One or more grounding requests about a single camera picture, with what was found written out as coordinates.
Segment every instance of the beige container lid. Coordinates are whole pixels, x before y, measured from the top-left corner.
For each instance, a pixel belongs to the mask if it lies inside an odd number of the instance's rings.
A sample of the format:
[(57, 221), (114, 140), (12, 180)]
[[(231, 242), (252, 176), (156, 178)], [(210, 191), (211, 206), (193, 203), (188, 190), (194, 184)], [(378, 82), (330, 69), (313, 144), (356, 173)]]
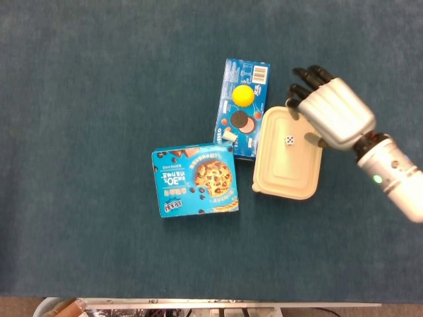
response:
[[(294, 120), (286, 107), (273, 107), (264, 114), (252, 190), (291, 199), (315, 193), (322, 149), (306, 141), (307, 133), (318, 134), (301, 114)], [(293, 145), (286, 145), (289, 136)]]

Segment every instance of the dice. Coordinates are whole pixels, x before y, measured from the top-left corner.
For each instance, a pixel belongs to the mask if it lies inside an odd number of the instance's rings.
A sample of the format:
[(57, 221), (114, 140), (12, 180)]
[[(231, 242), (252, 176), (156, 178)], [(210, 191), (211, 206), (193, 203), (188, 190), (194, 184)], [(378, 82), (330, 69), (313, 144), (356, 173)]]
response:
[(294, 144), (294, 138), (293, 138), (293, 136), (292, 135), (287, 135), (285, 137), (285, 145), (291, 146), (293, 144)]

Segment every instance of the cookie box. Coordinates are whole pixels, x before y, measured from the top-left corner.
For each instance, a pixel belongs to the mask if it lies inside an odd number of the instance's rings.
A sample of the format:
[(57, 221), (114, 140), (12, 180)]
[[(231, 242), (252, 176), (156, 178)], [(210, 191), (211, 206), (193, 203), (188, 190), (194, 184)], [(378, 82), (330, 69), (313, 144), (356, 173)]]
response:
[(222, 144), (225, 131), (236, 134), (233, 154), (237, 159), (256, 157), (269, 74), (269, 64), (226, 60), (213, 142)]
[(319, 181), (322, 149), (319, 139), (301, 114), (293, 119), (286, 107), (273, 107), (264, 117), (252, 189), (291, 199), (311, 197)]
[(163, 218), (238, 210), (231, 143), (156, 149), (152, 161)]

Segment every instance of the green indicator light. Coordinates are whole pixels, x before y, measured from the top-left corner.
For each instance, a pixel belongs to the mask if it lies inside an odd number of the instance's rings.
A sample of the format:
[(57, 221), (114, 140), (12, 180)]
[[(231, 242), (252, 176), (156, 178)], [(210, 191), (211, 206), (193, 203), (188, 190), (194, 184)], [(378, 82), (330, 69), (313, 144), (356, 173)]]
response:
[(382, 177), (380, 177), (379, 175), (375, 175), (375, 176), (373, 176), (373, 180), (374, 180), (375, 182), (377, 182), (378, 184), (381, 184), (381, 183), (383, 182)]

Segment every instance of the robotic hand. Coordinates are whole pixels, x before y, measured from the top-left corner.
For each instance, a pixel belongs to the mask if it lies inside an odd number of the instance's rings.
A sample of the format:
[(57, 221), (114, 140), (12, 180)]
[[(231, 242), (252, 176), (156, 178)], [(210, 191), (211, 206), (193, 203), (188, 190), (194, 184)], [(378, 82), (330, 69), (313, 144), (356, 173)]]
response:
[(423, 222), (423, 173), (389, 135), (374, 131), (373, 112), (341, 78), (319, 66), (293, 73), (313, 91), (291, 85), (286, 106), (301, 112), (329, 147), (355, 151), (358, 166), (398, 208), (410, 220)]

